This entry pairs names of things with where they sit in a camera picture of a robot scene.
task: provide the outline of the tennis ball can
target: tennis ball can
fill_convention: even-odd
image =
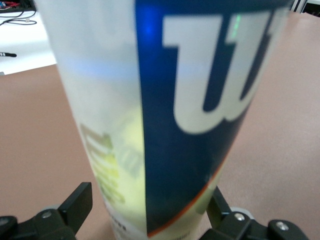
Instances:
[[[196,240],[289,1],[36,3],[117,240]]]

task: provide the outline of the table surface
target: table surface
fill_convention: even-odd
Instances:
[[[307,2],[308,4],[316,4],[316,5],[320,5],[320,0],[308,0]]]
[[[320,19],[292,13],[232,146],[219,187],[258,222],[320,236]],[[79,240],[114,240],[55,65],[0,76],[0,216],[19,221],[93,182]],[[202,233],[209,227],[204,218]]]

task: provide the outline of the metal screw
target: metal screw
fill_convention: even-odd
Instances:
[[[276,224],[275,224],[278,228],[280,228],[282,231],[288,231],[289,230],[289,227],[287,224],[283,223],[282,221],[278,221]]]
[[[8,218],[0,218],[0,226],[6,225],[9,222]]]
[[[244,221],[246,220],[245,216],[243,216],[241,213],[236,213],[234,215],[234,217],[238,220],[238,221]]]
[[[52,213],[50,211],[46,211],[42,214],[42,218],[43,219],[46,219],[46,218],[49,218],[50,216],[52,215]]]

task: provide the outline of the black clamp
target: black clamp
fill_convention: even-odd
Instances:
[[[309,240],[292,222],[272,220],[268,227],[246,214],[231,211],[217,187],[207,208],[212,225],[200,240]]]
[[[83,182],[58,209],[43,210],[19,224],[14,216],[1,216],[0,240],[76,240],[92,206],[92,185]]]

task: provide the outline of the green light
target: green light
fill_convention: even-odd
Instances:
[[[231,35],[233,39],[237,36],[240,20],[241,20],[241,15],[238,14],[236,16],[235,24],[234,24],[232,35]]]

